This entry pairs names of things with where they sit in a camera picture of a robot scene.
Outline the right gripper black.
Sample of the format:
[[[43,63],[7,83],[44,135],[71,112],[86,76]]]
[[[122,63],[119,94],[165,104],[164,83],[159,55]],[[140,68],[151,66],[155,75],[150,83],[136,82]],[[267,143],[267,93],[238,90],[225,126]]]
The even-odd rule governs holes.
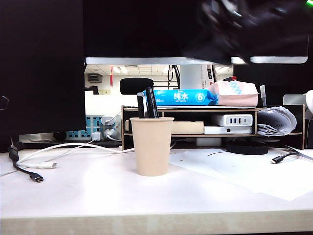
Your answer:
[[[203,0],[203,32],[198,37],[182,37],[182,55],[225,65],[232,64],[231,57],[236,55],[253,64],[249,45],[261,33],[260,18],[268,4],[268,0]]]

